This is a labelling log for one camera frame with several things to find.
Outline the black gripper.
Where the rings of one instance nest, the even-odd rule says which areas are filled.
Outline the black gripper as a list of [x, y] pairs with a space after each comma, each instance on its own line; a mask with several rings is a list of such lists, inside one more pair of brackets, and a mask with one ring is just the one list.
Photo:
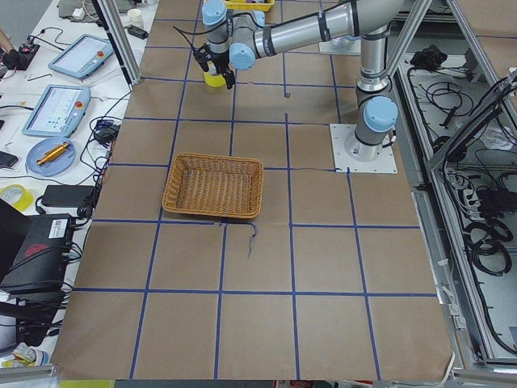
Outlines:
[[235, 74], [229, 67], [229, 50], [216, 53], [208, 46], [203, 44], [199, 48], [194, 48], [193, 55], [197, 63], [205, 74], [221, 74], [224, 77], [226, 88], [231, 90], [235, 85]]

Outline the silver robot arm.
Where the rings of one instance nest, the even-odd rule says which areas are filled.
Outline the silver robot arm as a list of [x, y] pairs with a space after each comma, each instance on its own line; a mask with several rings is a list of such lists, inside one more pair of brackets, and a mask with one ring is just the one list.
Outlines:
[[372, 162], [399, 115], [398, 106], [385, 94], [394, 66], [408, 46], [411, 28], [427, 9], [413, 8], [401, 40], [388, 53], [389, 25], [402, 5], [401, 1], [340, 1], [310, 15], [265, 25], [260, 11], [228, 11], [222, 1], [206, 1], [202, 20], [208, 41], [192, 50], [193, 57], [204, 72], [215, 70], [231, 89], [233, 72], [251, 69], [258, 59], [346, 36], [359, 40], [361, 66], [355, 92], [360, 122], [342, 144], [350, 158]]

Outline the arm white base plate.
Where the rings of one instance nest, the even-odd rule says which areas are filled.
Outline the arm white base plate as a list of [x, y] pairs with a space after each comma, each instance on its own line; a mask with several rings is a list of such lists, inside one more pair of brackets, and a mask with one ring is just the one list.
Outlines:
[[379, 145], [365, 145], [355, 136], [355, 124], [330, 124], [334, 169], [340, 173], [397, 174], [389, 135]]
[[318, 44], [320, 53], [330, 55], [359, 56], [361, 52], [361, 38], [340, 36], [327, 42]]

